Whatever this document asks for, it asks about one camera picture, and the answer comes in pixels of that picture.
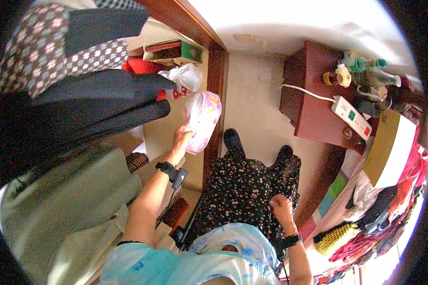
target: plastic bag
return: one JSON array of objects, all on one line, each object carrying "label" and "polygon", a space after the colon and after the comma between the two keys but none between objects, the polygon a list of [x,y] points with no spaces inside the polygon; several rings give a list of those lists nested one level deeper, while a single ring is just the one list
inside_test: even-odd
[{"label": "plastic bag", "polygon": [[165,90],[169,98],[178,99],[194,94],[200,88],[203,75],[193,63],[184,63],[170,71],[159,71],[161,76],[176,83],[177,89]]},{"label": "plastic bag", "polygon": [[203,151],[208,145],[215,125],[222,112],[220,98],[209,91],[198,92],[184,105],[184,131],[193,131],[186,151],[193,155]]},{"label": "plastic bag", "polygon": [[360,171],[355,177],[356,185],[353,196],[354,207],[344,215],[344,220],[356,222],[376,202],[377,195],[385,188],[374,188],[365,171]]}]

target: green bottle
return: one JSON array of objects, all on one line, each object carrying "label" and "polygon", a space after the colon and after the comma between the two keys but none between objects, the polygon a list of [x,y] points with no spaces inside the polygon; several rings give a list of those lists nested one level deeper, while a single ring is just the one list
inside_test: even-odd
[{"label": "green bottle", "polygon": [[367,68],[384,68],[387,63],[384,59],[366,59],[364,57],[346,57],[341,61],[349,71],[352,72],[365,72]]}]

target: wooden door frame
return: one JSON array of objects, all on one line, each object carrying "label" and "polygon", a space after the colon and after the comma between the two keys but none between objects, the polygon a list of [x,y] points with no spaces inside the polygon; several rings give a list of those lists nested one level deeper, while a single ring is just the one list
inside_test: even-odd
[{"label": "wooden door frame", "polygon": [[228,51],[216,32],[187,0],[136,0],[149,16],[191,38],[209,51],[207,91],[219,95],[222,113],[204,150],[203,188],[209,176],[207,165],[220,157],[227,95]]}]

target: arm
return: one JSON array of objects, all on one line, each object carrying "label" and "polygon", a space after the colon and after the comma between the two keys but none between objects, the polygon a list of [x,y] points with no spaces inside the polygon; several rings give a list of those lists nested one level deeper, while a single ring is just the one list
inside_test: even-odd
[{"label": "arm", "polygon": [[[179,127],[174,133],[173,148],[164,161],[176,167],[184,156],[188,140],[192,135],[193,132],[184,133],[183,126]],[[122,240],[139,241],[152,245],[157,212],[165,195],[168,182],[168,175],[157,169],[130,208],[129,220]]]},{"label": "arm", "polygon": [[[293,221],[292,203],[284,195],[278,194],[270,200],[274,215],[281,224],[285,236],[298,235],[297,226]],[[288,276],[290,284],[312,285],[313,278],[309,267],[308,257],[302,242],[287,249],[288,253]]]}]

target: wristwatch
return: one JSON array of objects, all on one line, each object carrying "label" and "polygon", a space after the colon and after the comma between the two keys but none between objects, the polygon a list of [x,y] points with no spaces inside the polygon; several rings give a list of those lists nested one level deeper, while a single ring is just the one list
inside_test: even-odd
[{"label": "wristwatch", "polygon": [[301,241],[302,241],[302,237],[300,233],[298,233],[298,235],[290,235],[282,241],[282,248],[283,249],[289,248],[291,246],[296,245],[297,242],[301,242]]},{"label": "wristwatch", "polygon": [[173,185],[171,186],[173,189],[179,188],[179,186],[181,186],[188,174],[188,171],[183,168],[175,170],[174,166],[167,161],[164,163],[157,163],[156,168],[160,169],[161,172],[168,174],[168,176],[170,177],[170,182],[173,183]]}]

